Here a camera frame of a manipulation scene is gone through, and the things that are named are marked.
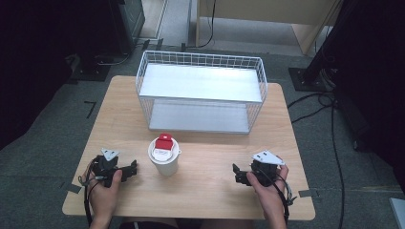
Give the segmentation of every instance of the paper cup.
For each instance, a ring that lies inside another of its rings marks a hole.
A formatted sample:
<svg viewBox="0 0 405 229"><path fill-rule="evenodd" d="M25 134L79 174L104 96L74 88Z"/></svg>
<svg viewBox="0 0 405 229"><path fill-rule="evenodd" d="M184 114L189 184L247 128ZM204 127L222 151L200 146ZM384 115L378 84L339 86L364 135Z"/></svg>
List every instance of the paper cup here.
<svg viewBox="0 0 405 229"><path fill-rule="evenodd" d="M173 147L171 151L171 155L164 155L159 156L154 154L155 149L155 142L158 139L155 138L150 144L148 148L148 155L152 162L155 164L156 168L158 169L159 173L164 176L172 176L174 175L179 168L178 159L181 153L179 148L179 143L172 138L173 140Z"/></svg>

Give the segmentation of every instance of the finger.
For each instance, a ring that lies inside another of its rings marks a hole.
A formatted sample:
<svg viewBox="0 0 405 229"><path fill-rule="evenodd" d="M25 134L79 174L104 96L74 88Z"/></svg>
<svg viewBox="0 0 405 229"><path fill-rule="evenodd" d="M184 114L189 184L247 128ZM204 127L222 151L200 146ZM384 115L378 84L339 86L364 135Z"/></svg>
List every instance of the finger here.
<svg viewBox="0 0 405 229"><path fill-rule="evenodd" d="M254 188L254 190L258 194L262 193L262 191L265 187L263 187L263 185L259 182L259 180L256 178L256 176L254 176L254 174L252 174L251 172L247 172L246 177L249 180L252 187Z"/></svg>
<svg viewBox="0 0 405 229"><path fill-rule="evenodd" d="M121 178L122 178L122 170L116 170L113 176L113 182L111 183L110 187L110 189L112 189L114 192L118 192L119 184L121 183Z"/></svg>

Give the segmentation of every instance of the hand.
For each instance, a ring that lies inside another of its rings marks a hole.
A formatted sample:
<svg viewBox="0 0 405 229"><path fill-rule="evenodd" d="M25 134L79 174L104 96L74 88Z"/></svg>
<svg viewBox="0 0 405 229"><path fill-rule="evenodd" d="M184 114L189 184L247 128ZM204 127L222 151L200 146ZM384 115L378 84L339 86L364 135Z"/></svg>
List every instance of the hand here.
<svg viewBox="0 0 405 229"><path fill-rule="evenodd" d="M280 169L277 169L277 174L286 180L288 174L287 165L281 165ZM259 197L265 218L268 220L270 228L287 228L284 220L283 202L281 201L276 188L274 188L273 185L268 187L263 186L251 172L248 172L246 176ZM275 181L275 184L284 193L286 184L281 179Z"/></svg>
<svg viewBox="0 0 405 229"><path fill-rule="evenodd" d="M108 228L113 213L117 207L118 189L121 183L122 171L114 173L110 188L104 187L102 182L94 180L95 175L91 172L88 187L88 195L93 208L94 218L90 228Z"/></svg>

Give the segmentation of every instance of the black tape mark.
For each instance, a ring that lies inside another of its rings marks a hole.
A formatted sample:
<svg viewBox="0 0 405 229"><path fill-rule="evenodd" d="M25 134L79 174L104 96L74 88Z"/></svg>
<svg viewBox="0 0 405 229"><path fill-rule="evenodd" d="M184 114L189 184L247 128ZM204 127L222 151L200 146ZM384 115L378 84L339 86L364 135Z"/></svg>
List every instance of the black tape mark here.
<svg viewBox="0 0 405 229"><path fill-rule="evenodd" d="M90 115L92 115L92 112L93 112L93 110L95 109L95 106L96 106L97 102L84 101L84 103L91 103L91 104L93 104L92 109L90 109L90 112L89 112L89 114L87 114L87 117L86 117L86 118L89 118Z"/></svg>

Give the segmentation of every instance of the wire basket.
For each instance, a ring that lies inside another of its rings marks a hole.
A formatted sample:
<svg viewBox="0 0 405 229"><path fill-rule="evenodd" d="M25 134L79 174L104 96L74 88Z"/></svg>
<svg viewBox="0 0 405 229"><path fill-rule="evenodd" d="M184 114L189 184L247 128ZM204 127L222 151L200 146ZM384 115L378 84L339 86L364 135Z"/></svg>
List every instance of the wire basket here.
<svg viewBox="0 0 405 229"><path fill-rule="evenodd" d="M146 51L136 88L151 130L248 134L266 100L259 57Z"/></svg>

